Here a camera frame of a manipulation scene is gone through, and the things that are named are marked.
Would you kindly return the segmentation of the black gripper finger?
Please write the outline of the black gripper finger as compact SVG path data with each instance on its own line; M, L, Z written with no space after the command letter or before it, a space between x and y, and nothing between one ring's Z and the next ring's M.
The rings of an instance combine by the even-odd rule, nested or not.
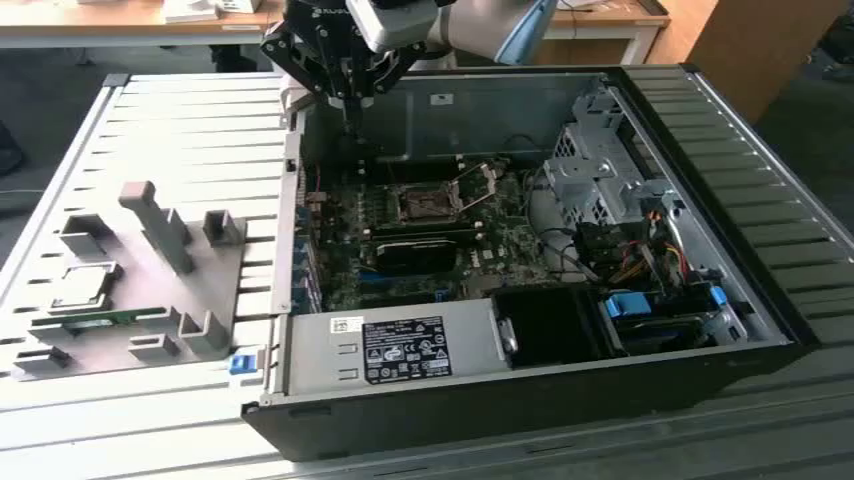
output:
M352 44L352 144L363 143L363 110L376 93L387 93L415 61L426 53L424 43L412 43L376 54L364 43Z
M330 106L340 110L344 138L352 142L351 24L277 24L261 51L273 65Z

